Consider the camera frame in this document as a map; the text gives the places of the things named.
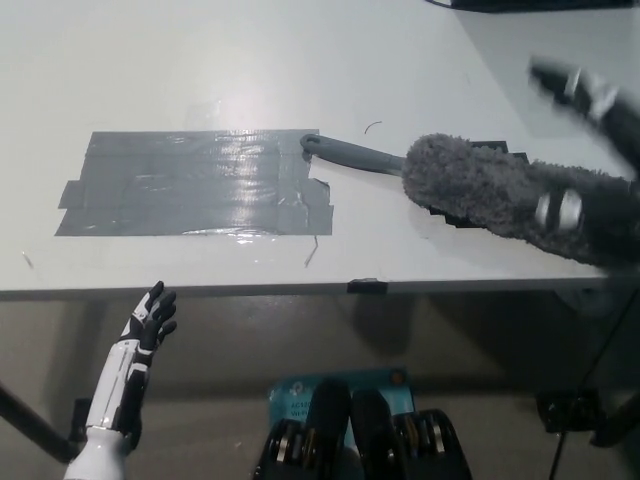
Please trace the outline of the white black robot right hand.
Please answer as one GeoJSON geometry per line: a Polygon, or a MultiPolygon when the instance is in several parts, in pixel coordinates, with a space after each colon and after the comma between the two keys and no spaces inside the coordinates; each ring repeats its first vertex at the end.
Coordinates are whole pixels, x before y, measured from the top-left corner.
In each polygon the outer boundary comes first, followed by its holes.
{"type": "MultiPolygon", "coordinates": [[[[618,87],[581,68],[540,58],[530,61],[529,77],[555,106],[581,120],[639,172],[639,107],[618,87]]],[[[616,263],[639,261],[637,181],[555,187],[539,198],[535,219],[546,232],[580,236],[616,263]]]]}

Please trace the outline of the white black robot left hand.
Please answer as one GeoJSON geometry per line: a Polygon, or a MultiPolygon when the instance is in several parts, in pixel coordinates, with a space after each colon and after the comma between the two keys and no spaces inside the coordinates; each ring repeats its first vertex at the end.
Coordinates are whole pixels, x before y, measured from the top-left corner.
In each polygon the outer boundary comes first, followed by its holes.
{"type": "Polygon", "coordinates": [[[147,291],[125,322],[103,366],[86,420],[86,435],[121,437],[141,430],[141,410],[154,357],[176,329],[176,293],[162,281],[147,291]]]}

